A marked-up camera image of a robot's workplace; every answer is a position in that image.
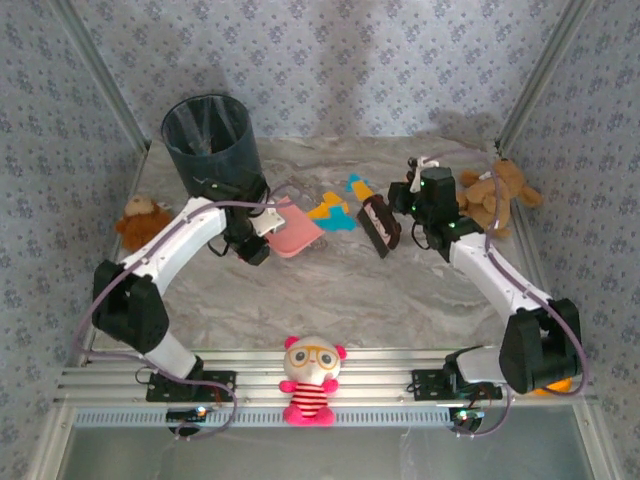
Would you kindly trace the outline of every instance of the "striped shirt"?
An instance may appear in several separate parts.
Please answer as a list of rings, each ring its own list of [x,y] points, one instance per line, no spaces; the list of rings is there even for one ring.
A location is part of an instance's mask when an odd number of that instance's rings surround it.
[[[315,417],[318,410],[329,405],[322,385],[299,383],[293,392],[291,403],[302,410],[303,417]]]

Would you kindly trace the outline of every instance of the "plush toy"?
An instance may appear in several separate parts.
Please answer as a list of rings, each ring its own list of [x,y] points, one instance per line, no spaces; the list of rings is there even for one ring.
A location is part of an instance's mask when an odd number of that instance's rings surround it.
[[[485,230],[493,221],[496,206],[500,205],[498,226],[494,230],[497,237],[507,237],[511,231],[506,228],[511,217],[511,200],[519,198],[527,207],[542,205],[542,195],[527,185],[524,173],[512,160],[498,159],[493,164],[498,176],[500,198],[496,198],[496,187],[490,172],[480,174],[465,170],[460,176],[460,183],[465,191],[457,192],[456,197],[460,213],[473,218]]]
[[[289,380],[280,382],[280,391],[293,393],[284,420],[300,427],[333,425],[335,414],[327,395],[339,387],[337,377],[346,350],[315,336],[289,337],[284,347],[284,371]]]
[[[124,207],[124,215],[116,223],[116,231],[122,235],[122,246],[134,253],[169,223],[171,215],[166,210],[148,197],[135,195]]]

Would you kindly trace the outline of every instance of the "white marble surface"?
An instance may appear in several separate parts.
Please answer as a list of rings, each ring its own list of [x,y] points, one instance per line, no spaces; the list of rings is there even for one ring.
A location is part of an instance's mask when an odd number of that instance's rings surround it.
[[[309,210],[333,190],[345,192],[354,172],[384,193],[401,180],[410,156],[458,148],[438,137],[258,139],[267,181],[290,182]],[[483,169],[481,160],[450,156],[443,162],[454,174]],[[154,142],[138,192],[179,211],[186,193],[171,159]],[[403,236],[386,259],[375,253],[363,229],[327,232],[291,259],[272,254],[251,267],[229,254],[217,258],[206,247],[179,272],[165,294],[174,335],[193,349],[281,348],[289,335],[319,334],[347,347],[457,348],[496,343],[503,323],[495,310],[460,272],[435,252],[418,249],[410,238],[410,218],[399,217]],[[512,240],[498,244],[518,267]],[[98,333],[94,348],[122,345]]]

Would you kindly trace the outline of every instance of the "blue toy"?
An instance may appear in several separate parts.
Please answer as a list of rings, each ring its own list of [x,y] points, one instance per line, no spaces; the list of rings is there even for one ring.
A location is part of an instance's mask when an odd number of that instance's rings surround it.
[[[341,205],[329,207],[329,218],[317,218],[313,222],[321,229],[328,232],[339,230],[355,230],[358,224],[349,215],[344,213]]]
[[[352,173],[351,175],[349,175],[349,179],[347,180],[347,186],[345,187],[345,191],[346,192],[353,192],[353,184],[355,182],[358,182],[362,180],[365,185],[370,186],[369,185],[369,180],[365,180],[364,178],[360,178],[358,175],[356,175],[355,173]]]

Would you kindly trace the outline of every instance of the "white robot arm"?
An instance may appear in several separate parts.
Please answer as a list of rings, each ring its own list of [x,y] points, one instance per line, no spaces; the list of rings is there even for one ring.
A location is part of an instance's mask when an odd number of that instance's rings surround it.
[[[258,179],[249,198],[260,198],[265,187]],[[103,262],[94,275],[94,298],[122,271],[131,271],[96,309],[94,326],[131,346],[161,371],[181,379],[193,376],[198,359],[169,331],[162,296],[182,267],[218,235],[250,264],[259,265],[266,258],[268,246],[262,237],[284,219],[275,208],[249,216],[248,208],[229,205],[246,198],[247,192],[205,185],[202,195],[190,198],[151,242],[120,264]]]
[[[459,214],[449,168],[426,162],[424,157],[410,159],[409,166],[407,181],[394,182],[389,188],[390,207],[411,215],[422,227],[429,247],[464,273],[505,322],[500,346],[464,349],[447,359],[445,369],[456,377],[455,383],[506,383],[518,393],[527,393],[581,373],[573,342],[549,315],[550,310],[559,315],[579,341],[575,305],[567,299],[552,299],[526,280],[495,247],[486,249],[482,228]]]

